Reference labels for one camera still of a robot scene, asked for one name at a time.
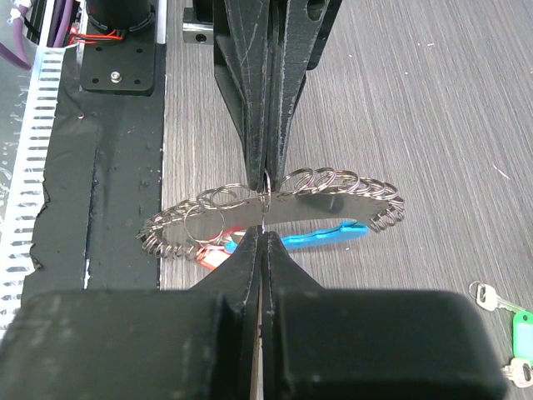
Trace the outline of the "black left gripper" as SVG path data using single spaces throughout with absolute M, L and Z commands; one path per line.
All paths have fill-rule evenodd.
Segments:
M 264 162 L 271 189 L 281 186 L 306 71 L 318 66 L 341 4 L 272 2 L 269 58 L 268 1 L 193 1 L 183 9 L 184 42 L 214 43 L 215 79 L 241 139 L 253 190 L 262 187 Z

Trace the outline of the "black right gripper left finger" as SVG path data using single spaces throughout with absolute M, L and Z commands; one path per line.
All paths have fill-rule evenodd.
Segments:
M 38 294 L 1 345 L 4 399 L 253 399 L 262 230 L 195 287 Z

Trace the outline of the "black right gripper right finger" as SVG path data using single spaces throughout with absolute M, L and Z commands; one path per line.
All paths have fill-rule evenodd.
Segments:
M 263 236 L 267 399 L 502 399 L 474 307 L 438 290 L 326 289 Z

